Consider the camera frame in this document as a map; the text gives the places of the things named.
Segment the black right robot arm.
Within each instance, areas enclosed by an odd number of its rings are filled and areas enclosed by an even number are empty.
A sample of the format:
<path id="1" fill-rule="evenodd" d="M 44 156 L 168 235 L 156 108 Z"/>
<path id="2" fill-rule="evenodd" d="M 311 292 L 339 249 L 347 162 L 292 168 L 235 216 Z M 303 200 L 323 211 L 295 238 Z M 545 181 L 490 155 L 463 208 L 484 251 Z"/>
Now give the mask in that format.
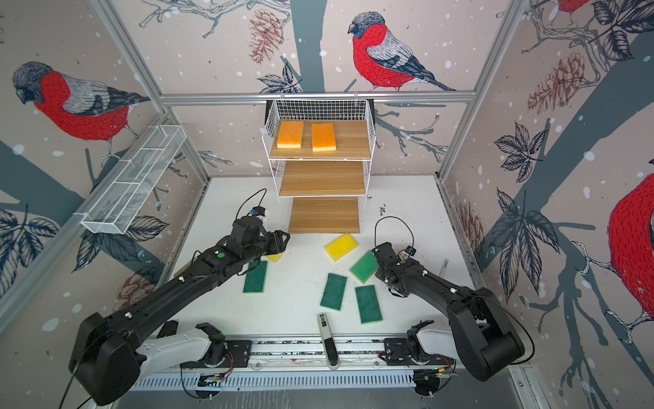
<path id="1" fill-rule="evenodd" d="M 391 294 L 416 296 L 446 316 L 456 354 L 474 378 L 484 382 L 521 363 L 525 346 L 492 291 L 453 284 L 416 259 L 401 257 L 388 242 L 374 247 L 371 254 L 378 265 L 376 278 Z"/>

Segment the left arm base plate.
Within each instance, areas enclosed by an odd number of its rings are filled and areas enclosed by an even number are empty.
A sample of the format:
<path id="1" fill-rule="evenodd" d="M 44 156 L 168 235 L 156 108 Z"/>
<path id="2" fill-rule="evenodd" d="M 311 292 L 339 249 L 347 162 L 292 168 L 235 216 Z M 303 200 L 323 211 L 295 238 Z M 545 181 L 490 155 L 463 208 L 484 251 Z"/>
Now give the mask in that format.
<path id="1" fill-rule="evenodd" d="M 213 342 L 201 359 L 184 362 L 181 368 L 246 368 L 249 364 L 251 347 L 251 340 L 228 339 L 221 343 Z"/>

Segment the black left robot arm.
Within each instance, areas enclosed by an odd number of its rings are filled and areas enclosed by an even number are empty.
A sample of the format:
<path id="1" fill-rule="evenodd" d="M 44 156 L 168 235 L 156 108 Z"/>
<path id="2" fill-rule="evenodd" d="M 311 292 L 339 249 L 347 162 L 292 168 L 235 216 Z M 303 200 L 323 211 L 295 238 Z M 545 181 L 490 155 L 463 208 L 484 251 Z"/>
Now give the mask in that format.
<path id="1" fill-rule="evenodd" d="M 283 253 L 290 238 L 282 230 L 265 230 L 258 216 L 235 220 L 230 235 L 201 252 L 176 279 L 107 317 L 94 313 L 83 320 L 69 363 L 72 377 L 97 405 L 105 406 L 150 373 L 204 358 L 222 338 L 207 323 L 166 337 L 153 349 L 144 343 L 189 303 L 241 274 L 250 262 Z"/>

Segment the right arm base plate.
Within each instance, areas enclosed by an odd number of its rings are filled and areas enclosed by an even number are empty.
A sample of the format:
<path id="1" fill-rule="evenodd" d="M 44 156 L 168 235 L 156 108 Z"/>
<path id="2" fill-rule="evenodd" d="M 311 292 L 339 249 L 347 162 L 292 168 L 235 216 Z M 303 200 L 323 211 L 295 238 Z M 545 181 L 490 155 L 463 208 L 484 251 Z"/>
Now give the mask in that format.
<path id="1" fill-rule="evenodd" d="M 378 357 L 388 366 L 415 366 L 416 364 L 407 339 L 401 337 L 383 339 L 383 351 Z"/>

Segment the orange sponge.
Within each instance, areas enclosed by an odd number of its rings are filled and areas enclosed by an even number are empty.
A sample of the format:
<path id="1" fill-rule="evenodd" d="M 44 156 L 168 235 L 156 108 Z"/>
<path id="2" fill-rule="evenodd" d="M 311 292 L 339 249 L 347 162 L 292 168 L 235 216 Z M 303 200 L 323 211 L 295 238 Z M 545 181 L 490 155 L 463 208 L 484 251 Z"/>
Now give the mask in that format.
<path id="1" fill-rule="evenodd" d="M 282 121 L 279 126 L 277 138 L 277 148 L 279 149 L 299 149 L 302 144 L 304 131 L 303 121 Z"/>
<path id="2" fill-rule="evenodd" d="M 337 150 L 334 124 L 312 124 L 312 150 L 314 152 L 334 152 Z"/>

